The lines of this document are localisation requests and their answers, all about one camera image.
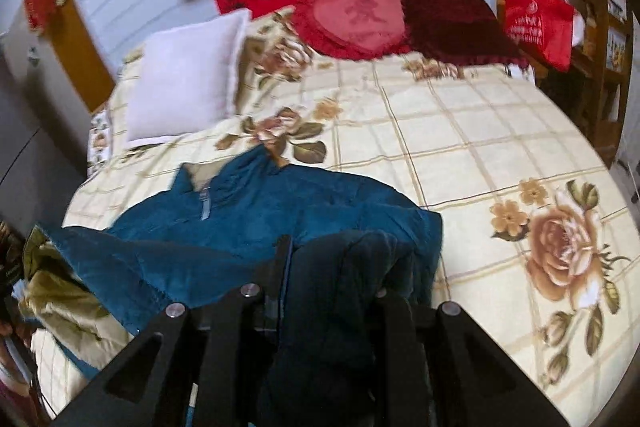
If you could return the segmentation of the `teal blue padded jacket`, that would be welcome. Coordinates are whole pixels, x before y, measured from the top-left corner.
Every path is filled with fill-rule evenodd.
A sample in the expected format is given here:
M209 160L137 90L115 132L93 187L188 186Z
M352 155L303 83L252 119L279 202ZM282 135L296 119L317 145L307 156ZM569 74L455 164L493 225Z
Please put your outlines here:
M203 190L186 169L110 228L47 237L107 311L137 332L171 303L198 308L256 277L290 239L276 356L257 426L364 426L373 415L367 308L383 289L426 305L442 217L374 179L279 166L254 148Z

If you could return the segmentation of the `cream floral checked bedsheet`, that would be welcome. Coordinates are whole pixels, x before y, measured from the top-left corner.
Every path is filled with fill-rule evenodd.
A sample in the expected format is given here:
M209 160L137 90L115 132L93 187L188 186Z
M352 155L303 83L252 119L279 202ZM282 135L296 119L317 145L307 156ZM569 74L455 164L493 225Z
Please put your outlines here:
M574 124L503 65L412 52L317 54L282 9L247 30L238 109L204 132L127 147L146 52L122 65L108 108L113 154L70 201L66 225L103 229L169 188L183 163L271 142L291 164L367 176L444 221L435 301L480 323L573 426L592 424L639 346L639 232Z

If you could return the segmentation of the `olive green cloth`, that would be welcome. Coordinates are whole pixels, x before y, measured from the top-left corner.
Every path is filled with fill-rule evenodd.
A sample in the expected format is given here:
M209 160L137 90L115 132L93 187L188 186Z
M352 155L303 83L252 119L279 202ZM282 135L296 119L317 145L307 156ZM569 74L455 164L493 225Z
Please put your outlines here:
M40 322L73 358L104 369L132 335L76 277L38 225L27 236L22 259L23 314Z

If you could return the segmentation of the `white square pillow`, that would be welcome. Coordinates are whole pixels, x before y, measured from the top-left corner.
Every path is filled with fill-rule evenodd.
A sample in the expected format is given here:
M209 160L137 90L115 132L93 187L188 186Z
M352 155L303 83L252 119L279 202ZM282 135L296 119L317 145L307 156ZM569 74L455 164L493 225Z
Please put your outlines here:
M235 113L250 20L252 12L242 8L145 41L140 78L126 109L128 147L201 132Z

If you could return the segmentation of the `wooden chair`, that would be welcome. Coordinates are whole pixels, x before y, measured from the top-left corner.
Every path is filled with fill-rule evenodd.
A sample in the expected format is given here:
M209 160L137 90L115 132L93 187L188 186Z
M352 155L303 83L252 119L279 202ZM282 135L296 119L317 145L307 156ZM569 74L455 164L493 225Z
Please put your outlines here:
M610 11L610 0L574 0L584 17L582 42L572 48L570 69L551 70L544 93L577 126L603 163L616 160L629 95L634 19L632 11Z

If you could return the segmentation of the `dark red fuzzy cushion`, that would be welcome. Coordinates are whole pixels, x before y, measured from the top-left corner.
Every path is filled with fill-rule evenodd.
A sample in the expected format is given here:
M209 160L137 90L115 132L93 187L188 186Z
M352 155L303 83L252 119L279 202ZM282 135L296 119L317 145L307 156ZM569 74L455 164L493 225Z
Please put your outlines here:
M528 61L484 0L401 0L408 42L425 57L457 66Z

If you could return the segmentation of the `red shopping bag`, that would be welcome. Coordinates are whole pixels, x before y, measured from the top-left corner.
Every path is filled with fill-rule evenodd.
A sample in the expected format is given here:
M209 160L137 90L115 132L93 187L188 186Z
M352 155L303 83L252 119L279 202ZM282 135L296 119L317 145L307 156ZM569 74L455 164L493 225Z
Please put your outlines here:
M573 48L574 12L565 0L504 0L503 28L526 54L566 73Z

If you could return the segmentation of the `red heart-shaped cushion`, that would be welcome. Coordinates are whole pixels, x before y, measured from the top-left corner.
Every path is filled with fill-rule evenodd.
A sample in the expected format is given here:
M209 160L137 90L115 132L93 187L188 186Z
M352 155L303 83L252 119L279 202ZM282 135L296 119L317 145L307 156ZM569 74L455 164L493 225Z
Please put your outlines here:
M305 44L334 59L369 61L410 51L401 0L299 0L291 25Z

